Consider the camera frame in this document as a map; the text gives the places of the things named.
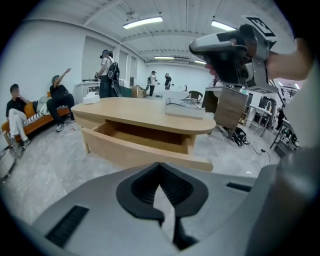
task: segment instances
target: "white pants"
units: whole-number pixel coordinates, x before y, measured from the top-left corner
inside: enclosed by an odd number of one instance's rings
[[[28,139],[22,125],[26,120],[27,117],[25,113],[14,108],[9,110],[10,135],[12,138],[14,138],[16,135],[20,135],[23,142]]]

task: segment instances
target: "cardboard box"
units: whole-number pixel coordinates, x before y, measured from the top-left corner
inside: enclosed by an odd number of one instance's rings
[[[146,97],[147,93],[141,89],[140,86],[130,86],[131,98],[143,98]]]

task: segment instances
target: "striped cushion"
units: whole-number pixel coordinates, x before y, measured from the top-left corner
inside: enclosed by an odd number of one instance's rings
[[[64,108],[67,108],[68,106],[60,106],[57,108],[57,110],[59,109],[64,109]],[[44,115],[41,114],[41,113],[36,113],[34,114],[33,116],[30,116],[27,120],[25,120],[23,122],[23,126],[27,126],[27,125],[30,125],[32,123],[34,123],[35,121],[39,120],[40,118],[42,118]]]

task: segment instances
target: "orange sofa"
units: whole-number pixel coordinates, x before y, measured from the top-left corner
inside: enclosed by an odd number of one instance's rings
[[[26,113],[27,120],[23,123],[23,129],[25,135],[28,135],[35,131],[36,129],[40,128],[41,126],[53,121],[53,117],[51,115],[43,115],[40,113],[28,114],[26,111],[26,107],[24,108],[24,112]],[[61,106],[57,109],[58,114],[62,117],[70,113],[68,106]],[[9,122],[6,121],[2,126],[1,130],[4,132],[4,137],[8,144],[10,145],[8,133],[10,132]],[[15,140],[19,142],[21,140],[20,136],[16,136]]]

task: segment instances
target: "man sitting on sofa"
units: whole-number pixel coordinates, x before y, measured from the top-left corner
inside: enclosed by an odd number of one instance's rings
[[[65,128],[66,126],[64,120],[58,114],[58,107],[67,105],[71,113],[71,122],[75,122],[74,114],[71,111],[71,108],[75,105],[74,97],[71,93],[68,92],[68,90],[62,84],[60,84],[64,76],[68,72],[70,72],[70,70],[71,68],[68,68],[62,75],[55,75],[52,78],[52,85],[50,87],[50,93],[52,98],[49,99],[46,103],[48,111],[50,112],[51,116],[53,117],[53,120],[57,124],[57,132],[61,132],[63,128]]]
[[[27,120],[25,105],[29,103],[27,99],[20,96],[19,86],[15,83],[10,87],[12,99],[6,104],[5,116],[10,126],[10,144],[16,146],[16,136],[20,135],[23,141],[23,150],[26,150],[30,140],[25,134],[23,123]]]

